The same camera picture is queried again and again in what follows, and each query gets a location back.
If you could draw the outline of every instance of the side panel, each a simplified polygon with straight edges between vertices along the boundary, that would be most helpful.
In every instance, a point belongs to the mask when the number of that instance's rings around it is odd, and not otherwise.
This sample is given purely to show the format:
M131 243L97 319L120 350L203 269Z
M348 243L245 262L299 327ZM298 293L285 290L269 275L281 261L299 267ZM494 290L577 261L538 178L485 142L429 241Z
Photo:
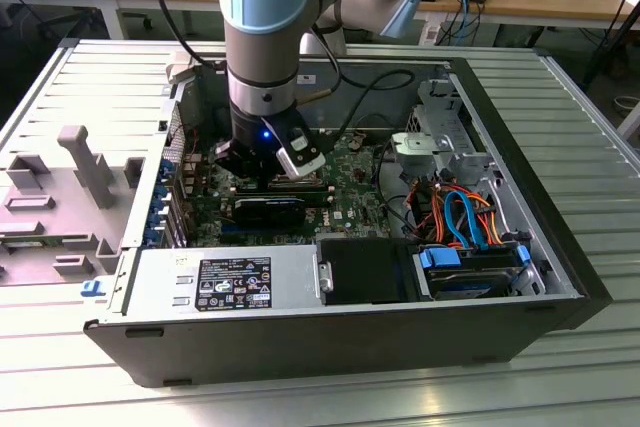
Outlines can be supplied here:
M582 300L361 315L85 325L145 387L506 362Z
M598 277L588 257L578 244L567 223L558 212L542 182L522 153L502 117L494 107L485 89L464 59L452 61L453 71L463 83L464 93L473 99L480 130L486 132L507 167L506 176L513 179L522 197L533 213L535 221L558 257L562 268L569 275L574 287L589 302L574 318L566 319L558 328L575 329L612 301L611 295Z

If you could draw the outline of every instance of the motherboard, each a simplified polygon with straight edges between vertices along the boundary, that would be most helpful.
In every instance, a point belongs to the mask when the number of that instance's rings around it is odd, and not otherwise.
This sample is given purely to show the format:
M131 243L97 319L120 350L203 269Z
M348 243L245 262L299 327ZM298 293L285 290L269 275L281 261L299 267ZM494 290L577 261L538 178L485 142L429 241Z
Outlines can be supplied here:
M208 162L205 154L192 154L183 166L190 246L292 245L331 237L388 237L386 212L371 182L375 150L375 145L363 145L362 138L347 134L320 170L296 181L276 178L268 188L234 177ZM261 214L249 225L239 220L243 203L267 200L299 205L300 217L285 219L283 225Z

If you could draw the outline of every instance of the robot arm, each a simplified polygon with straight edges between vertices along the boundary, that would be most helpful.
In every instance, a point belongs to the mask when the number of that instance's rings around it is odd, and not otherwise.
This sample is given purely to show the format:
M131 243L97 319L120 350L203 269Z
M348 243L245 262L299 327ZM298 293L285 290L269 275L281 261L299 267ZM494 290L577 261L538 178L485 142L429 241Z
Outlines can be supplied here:
M296 109L300 41L321 17L399 36L420 0L220 0L225 19L233 138L217 162L241 177L320 168L317 145Z

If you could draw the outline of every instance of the blue latch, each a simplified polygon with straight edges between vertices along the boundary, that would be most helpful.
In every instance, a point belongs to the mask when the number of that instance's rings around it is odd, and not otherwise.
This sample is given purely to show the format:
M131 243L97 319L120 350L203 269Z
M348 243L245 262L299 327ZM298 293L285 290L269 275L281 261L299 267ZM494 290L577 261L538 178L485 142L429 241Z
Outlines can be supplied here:
M520 260L522 260L522 263L524 265L531 263L531 254L529 253L529 249L527 249L526 246L519 245L516 248L516 251L518 252L518 255L520 256Z
M428 250L423 250L422 252L420 252L420 263L422 264L423 269L428 269L433 265Z
M423 269L430 267L459 267L462 265L458 251L451 247L431 247L420 252Z
M429 249L429 253L436 267L460 267L460 265L462 265L458 251L454 248L435 247Z
M87 280L82 283L80 295L83 297L100 297L107 295L103 289L102 282L99 280Z
M166 197L169 193L169 190L164 185L156 185L153 188L153 195L157 195L158 197Z
M151 210L158 211L164 209L164 202L160 199L151 199Z
M151 242L158 242L160 240L160 232L153 229L145 229L142 238Z
M163 175L172 174L176 171L176 166L169 159L162 159L160 161L160 171Z
M148 226L155 227L156 225L159 225L160 222L162 222L162 217L158 214L149 214L149 217L147 217Z

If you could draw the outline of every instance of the power supply label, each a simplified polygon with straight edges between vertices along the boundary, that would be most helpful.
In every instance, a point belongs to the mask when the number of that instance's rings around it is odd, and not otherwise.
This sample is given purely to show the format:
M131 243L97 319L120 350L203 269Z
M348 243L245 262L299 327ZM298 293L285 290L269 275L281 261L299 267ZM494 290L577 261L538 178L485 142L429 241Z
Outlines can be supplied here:
M200 261L196 308L200 312L271 307L271 258Z

